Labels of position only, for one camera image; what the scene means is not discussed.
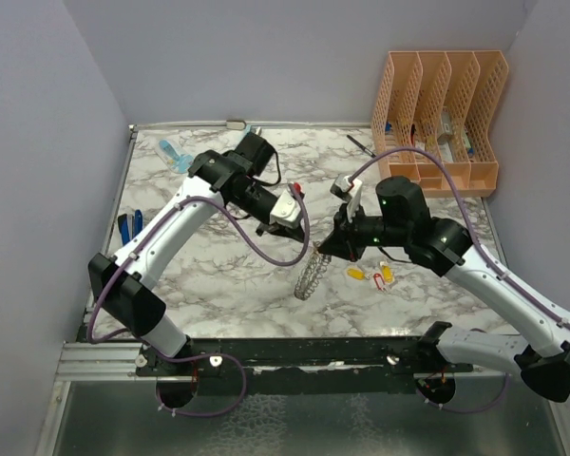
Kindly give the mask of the round metal keyring disc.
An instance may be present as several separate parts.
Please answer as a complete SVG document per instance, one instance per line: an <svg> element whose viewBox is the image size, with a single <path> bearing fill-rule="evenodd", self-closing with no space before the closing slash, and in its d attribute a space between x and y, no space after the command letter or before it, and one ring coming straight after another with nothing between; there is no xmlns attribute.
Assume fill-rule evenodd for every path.
<svg viewBox="0 0 570 456"><path fill-rule="evenodd" d="M314 250L298 276L294 286L294 297L302 301L308 300L316 290L320 279L327 272L331 262L331 256L320 254Z"/></svg>

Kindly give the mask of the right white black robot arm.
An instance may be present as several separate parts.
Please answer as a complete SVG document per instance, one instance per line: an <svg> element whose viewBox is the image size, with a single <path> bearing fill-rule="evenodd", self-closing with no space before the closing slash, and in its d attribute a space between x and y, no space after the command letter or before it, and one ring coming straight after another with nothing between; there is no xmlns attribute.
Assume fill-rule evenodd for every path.
<svg viewBox="0 0 570 456"><path fill-rule="evenodd" d="M557 403L570 396L570 312L511 273L467 228L429 212L421 187L405 177L375 187L381 213L366 215L362 183L339 177L332 193L343 202L319 253L357 261L369 247L401 247L409 260L466 289L506 320L514 335L472 332L433 324L418 341L427 371L469 364L515 375L539 396Z"/></svg>

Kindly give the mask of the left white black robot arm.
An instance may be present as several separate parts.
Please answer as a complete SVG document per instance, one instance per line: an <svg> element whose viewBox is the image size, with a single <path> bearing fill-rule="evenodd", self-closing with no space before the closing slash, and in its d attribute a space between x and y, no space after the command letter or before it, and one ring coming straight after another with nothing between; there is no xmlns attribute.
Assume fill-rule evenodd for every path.
<svg viewBox="0 0 570 456"><path fill-rule="evenodd" d="M96 344L95 320L105 311L158 352L158 363L177 375L190 366L190 338L168 316L153 289L166 266L202 225L222 213L236 230L228 212L234 205L256 219L263 231L310 246L310 223L299 185L289 184L276 195L258 180L276 150L255 133L246 134L236 148L199 153L180 188L160 212L112 256L95 255L88 263L95 307L86 339Z"/></svg>

